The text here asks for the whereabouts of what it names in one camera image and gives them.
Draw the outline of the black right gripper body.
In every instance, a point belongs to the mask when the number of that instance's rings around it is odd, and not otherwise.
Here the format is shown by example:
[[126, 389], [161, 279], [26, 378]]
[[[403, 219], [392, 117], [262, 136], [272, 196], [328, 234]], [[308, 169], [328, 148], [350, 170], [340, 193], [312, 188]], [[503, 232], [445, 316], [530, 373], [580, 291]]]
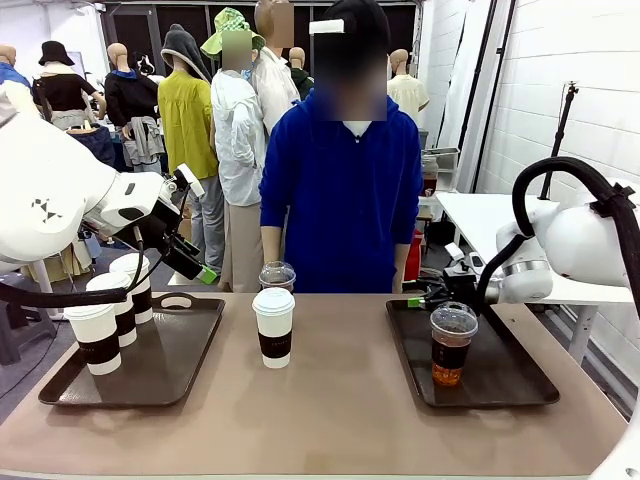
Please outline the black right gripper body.
[[483, 305], [487, 302], [488, 273], [478, 276], [472, 269], [459, 265], [446, 267], [443, 279], [451, 298], [465, 305]]

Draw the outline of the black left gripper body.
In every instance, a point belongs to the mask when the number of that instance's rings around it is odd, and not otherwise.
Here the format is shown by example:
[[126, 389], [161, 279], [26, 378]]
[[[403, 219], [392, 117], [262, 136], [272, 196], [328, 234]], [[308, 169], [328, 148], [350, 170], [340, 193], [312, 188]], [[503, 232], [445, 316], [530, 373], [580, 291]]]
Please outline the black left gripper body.
[[143, 222], [145, 245], [155, 248], [167, 260], [167, 252], [174, 249], [174, 238], [184, 237], [180, 233], [182, 220], [183, 214], [172, 202], [172, 193], [168, 198], [160, 196]]

